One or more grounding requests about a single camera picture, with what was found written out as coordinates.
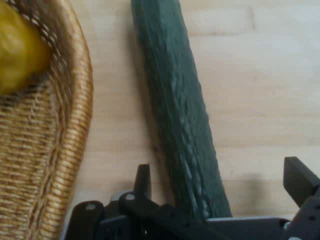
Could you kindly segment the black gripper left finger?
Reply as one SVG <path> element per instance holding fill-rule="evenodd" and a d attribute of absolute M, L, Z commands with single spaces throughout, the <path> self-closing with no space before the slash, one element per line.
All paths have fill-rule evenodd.
<path fill-rule="evenodd" d="M 181 210 L 151 200 L 149 164 L 137 168 L 133 190 L 119 199 L 120 210 L 132 221 L 137 240 L 224 240 L 225 236 Z"/>

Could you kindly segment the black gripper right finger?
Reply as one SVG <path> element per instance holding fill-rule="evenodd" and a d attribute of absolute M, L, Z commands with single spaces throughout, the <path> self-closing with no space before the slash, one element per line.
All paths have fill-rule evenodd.
<path fill-rule="evenodd" d="M 320 238 L 320 178 L 295 156 L 284 158 L 283 186 L 299 207 L 284 240 Z"/>

